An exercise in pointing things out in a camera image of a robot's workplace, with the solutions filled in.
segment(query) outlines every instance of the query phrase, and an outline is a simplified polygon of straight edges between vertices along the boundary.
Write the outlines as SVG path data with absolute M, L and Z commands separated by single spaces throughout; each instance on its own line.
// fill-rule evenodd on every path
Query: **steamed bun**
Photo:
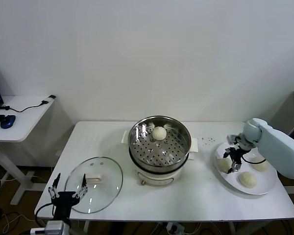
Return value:
M 167 131 L 162 126 L 157 126 L 153 129 L 151 135 L 155 140 L 161 141 L 167 137 Z
M 258 163 L 258 162 L 261 162 L 263 161 L 264 158 L 263 157 L 255 157 L 253 159 L 251 159 L 251 162 L 252 163 Z M 257 171 L 266 171 L 269 167 L 269 164 L 267 161 L 263 162 L 263 163 L 260 163 L 260 164 L 251 164 L 251 166 L 257 170 Z
M 218 169 L 224 173 L 228 173 L 232 166 L 232 161 L 229 158 L 217 159 Z
M 239 181 L 246 188 L 253 188 L 257 185 L 257 177 L 251 172 L 243 172 L 239 175 Z

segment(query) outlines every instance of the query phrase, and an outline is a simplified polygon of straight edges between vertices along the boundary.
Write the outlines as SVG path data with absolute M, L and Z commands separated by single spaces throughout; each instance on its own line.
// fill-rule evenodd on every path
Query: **white robotic arm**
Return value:
M 243 133 L 229 136 L 229 143 L 233 140 L 243 150 L 258 147 L 259 153 L 278 172 L 294 179 L 294 140 L 288 135 L 273 129 L 264 120 L 253 118 L 245 124 Z

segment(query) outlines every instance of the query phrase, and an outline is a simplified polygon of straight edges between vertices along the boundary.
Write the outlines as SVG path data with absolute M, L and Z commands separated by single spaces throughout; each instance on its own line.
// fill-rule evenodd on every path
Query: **stainless steel pot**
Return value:
M 152 137 L 162 126 L 167 136 L 162 141 Z M 168 174 L 181 168 L 191 148 L 191 135 L 179 121 L 165 116 L 147 117 L 136 123 L 128 136 L 130 156 L 139 168 L 153 174 Z

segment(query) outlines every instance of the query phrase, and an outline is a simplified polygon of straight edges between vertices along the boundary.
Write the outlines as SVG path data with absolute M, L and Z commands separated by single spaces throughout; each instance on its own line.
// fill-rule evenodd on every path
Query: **robotic arm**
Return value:
M 48 187 L 51 197 L 51 203 L 56 206 L 53 219 L 48 221 L 45 228 L 33 228 L 30 235 L 68 235 L 71 226 L 70 214 L 72 206 L 75 206 L 84 197 L 88 191 L 86 176 L 84 174 L 81 188 L 76 191 L 58 192 L 57 186 L 60 180 L 60 174 L 53 181 L 52 187 Z
M 249 120 L 243 132 L 227 137 L 229 144 L 237 144 L 238 148 L 228 148 L 224 157 L 230 155 L 232 168 L 237 171 L 241 166 L 241 157 L 252 148 L 258 147 L 259 153 L 285 177 L 294 179 L 294 140 L 281 131 L 273 129 L 264 120 Z

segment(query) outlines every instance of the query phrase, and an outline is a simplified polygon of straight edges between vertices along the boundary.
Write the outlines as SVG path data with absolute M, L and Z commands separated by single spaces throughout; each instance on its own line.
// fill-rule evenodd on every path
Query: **white cooker base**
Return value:
M 142 185 L 153 185 L 153 186 L 166 186 L 169 185 L 173 182 L 175 182 L 182 173 L 183 167 L 181 167 L 179 170 L 169 173 L 169 174 L 164 174 L 164 175 L 157 175 L 157 174 L 151 174 L 149 172 L 143 171 L 140 168 L 138 168 L 135 164 L 134 169 L 135 169 L 135 174 L 136 176 L 141 179 L 141 184 Z

